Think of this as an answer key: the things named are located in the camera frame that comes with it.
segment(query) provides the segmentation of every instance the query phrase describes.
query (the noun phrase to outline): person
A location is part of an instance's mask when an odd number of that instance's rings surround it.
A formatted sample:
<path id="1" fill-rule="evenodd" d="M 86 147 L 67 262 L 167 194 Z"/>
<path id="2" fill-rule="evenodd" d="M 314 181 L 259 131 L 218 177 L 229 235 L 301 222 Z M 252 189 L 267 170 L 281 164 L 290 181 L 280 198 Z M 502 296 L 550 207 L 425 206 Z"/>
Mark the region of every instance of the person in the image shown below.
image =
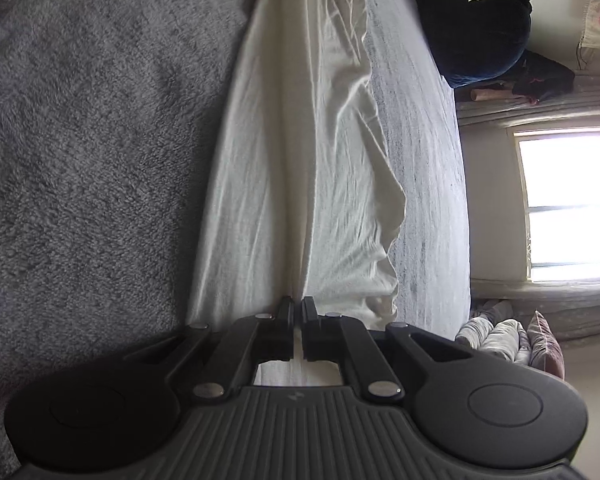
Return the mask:
<path id="1" fill-rule="evenodd" d="M 530 0 L 416 0 L 438 70 L 453 88 L 495 78 L 523 53 Z"/>
<path id="2" fill-rule="evenodd" d="M 525 49 L 515 65 L 501 76 L 469 85 L 470 92 L 467 97 L 472 101 L 525 97 L 529 103 L 535 105 L 572 92 L 574 79 L 573 70 Z M 458 99 L 458 92 L 462 90 L 456 91 L 456 100 L 461 100 Z"/>

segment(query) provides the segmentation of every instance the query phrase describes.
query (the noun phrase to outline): window pane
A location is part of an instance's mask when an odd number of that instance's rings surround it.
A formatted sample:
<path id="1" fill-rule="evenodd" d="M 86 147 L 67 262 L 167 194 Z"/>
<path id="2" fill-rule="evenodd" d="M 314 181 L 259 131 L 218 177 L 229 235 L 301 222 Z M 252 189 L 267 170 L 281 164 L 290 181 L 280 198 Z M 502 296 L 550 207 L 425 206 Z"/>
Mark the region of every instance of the window pane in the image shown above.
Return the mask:
<path id="1" fill-rule="evenodd" d="M 529 207 L 600 204 L 600 137 L 522 140 Z"/>
<path id="2" fill-rule="evenodd" d="M 529 213 L 531 264 L 600 262 L 600 206 Z"/>
<path id="3" fill-rule="evenodd" d="M 553 282 L 600 278 L 600 264 L 581 264 L 531 269 L 532 282 Z"/>

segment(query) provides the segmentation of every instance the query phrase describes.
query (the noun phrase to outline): window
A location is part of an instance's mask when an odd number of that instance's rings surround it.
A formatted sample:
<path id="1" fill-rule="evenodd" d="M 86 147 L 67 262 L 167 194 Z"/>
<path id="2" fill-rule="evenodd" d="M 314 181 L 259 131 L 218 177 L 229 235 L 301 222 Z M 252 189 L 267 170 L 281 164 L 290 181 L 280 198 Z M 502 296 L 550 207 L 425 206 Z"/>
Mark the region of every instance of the window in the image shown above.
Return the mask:
<path id="1" fill-rule="evenodd" d="M 533 282 L 600 278 L 600 127 L 514 132 Z"/>

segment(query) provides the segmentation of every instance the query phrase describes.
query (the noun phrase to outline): window frame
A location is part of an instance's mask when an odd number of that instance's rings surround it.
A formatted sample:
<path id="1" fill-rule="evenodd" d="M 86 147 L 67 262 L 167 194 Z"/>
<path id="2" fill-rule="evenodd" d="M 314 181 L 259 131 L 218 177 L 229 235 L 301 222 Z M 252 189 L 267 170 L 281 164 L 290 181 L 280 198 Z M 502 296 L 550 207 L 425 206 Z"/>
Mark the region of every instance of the window frame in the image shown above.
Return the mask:
<path id="1" fill-rule="evenodd" d="M 580 206 L 537 206 L 530 208 L 526 195 L 525 170 L 520 153 L 520 141 L 537 139 L 559 139 L 565 137 L 600 137 L 600 118 L 577 118 L 557 121 L 541 121 L 525 124 L 517 124 L 507 128 L 507 136 L 512 143 L 518 162 L 518 174 L 520 176 L 520 191 L 522 202 L 525 207 L 525 236 L 526 236 L 526 280 L 531 282 L 531 234 L 529 227 L 529 213 L 538 211 L 549 211 L 559 209 L 571 209 Z M 587 278 L 583 281 L 597 280 L 598 278 Z"/>

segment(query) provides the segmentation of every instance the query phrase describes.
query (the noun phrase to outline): pink pillow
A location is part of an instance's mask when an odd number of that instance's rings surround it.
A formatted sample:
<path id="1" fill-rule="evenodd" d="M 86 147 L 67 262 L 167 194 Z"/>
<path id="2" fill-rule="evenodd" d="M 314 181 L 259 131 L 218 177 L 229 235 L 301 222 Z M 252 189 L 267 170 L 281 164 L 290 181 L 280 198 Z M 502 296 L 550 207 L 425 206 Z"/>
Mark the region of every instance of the pink pillow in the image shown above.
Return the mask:
<path id="1" fill-rule="evenodd" d="M 564 379 L 564 357 L 549 324 L 537 310 L 526 328 L 531 343 L 529 366 Z"/>

